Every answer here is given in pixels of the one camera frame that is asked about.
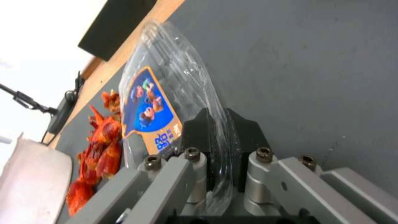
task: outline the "hex socket screw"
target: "hex socket screw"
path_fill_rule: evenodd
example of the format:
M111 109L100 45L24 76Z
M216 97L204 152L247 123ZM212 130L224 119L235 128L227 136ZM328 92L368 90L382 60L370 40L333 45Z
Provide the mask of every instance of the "hex socket screw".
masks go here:
M272 162L273 152L267 147L258 147L256 151L256 159L262 163Z
M316 169L316 160L313 156L310 155L302 155L299 158L299 161L311 171L315 171Z
M159 155L148 155L144 162L146 170L157 171L162 168L162 161Z
M189 147L184 150L185 158L189 161L198 162L200 160L200 150L196 147Z

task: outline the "crayfish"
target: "crayfish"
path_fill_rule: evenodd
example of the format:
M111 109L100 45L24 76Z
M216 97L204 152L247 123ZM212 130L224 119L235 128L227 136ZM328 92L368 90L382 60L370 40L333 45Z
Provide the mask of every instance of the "crayfish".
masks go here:
M89 123L94 128L87 137L88 147L76 158L80 161L79 177L74 181L66 195L69 215L75 215L94 195L93 186L101 178L111 178L117 173L121 158L121 124L119 94L113 90L109 95L102 93L104 107L109 109L111 116L104 118L94 106L89 105L94 116Z

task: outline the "white wall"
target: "white wall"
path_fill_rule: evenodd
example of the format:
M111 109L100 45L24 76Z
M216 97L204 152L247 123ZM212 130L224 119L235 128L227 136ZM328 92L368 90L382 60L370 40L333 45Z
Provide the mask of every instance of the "white wall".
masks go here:
M56 108L92 56L77 47L106 0L1 0L0 83ZM0 90L0 136L40 141L50 115Z

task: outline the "cartoon characters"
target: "cartoon characters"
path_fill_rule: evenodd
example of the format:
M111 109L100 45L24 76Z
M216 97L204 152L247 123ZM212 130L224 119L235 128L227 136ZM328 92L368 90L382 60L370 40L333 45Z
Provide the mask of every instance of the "cartoon characters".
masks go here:
M141 86L136 86L132 91L130 98L133 100L133 102L137 102L139 98L141 98L144 95L144 89Z
M155 111L152 107L147 107L144 112L140 114L140 124L148 127L155 119Z
M155 113L163 110L163 100L161 96L156 96L154 93L155 84L151 82L149 78L146 78L142 85L138 85L133 88L130 94L130 98L134 103L144 96L144 103L148 106L139 115L140 124L143 127L148 127L151 122L155 119Z

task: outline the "bottle label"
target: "bottle label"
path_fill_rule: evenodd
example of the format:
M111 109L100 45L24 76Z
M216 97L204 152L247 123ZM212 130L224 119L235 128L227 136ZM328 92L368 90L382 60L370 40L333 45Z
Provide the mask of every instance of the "bottle label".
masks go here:
M181 135L182 124L151 67L131 80L122 113L123 138L142 136L150 155L157 154Z

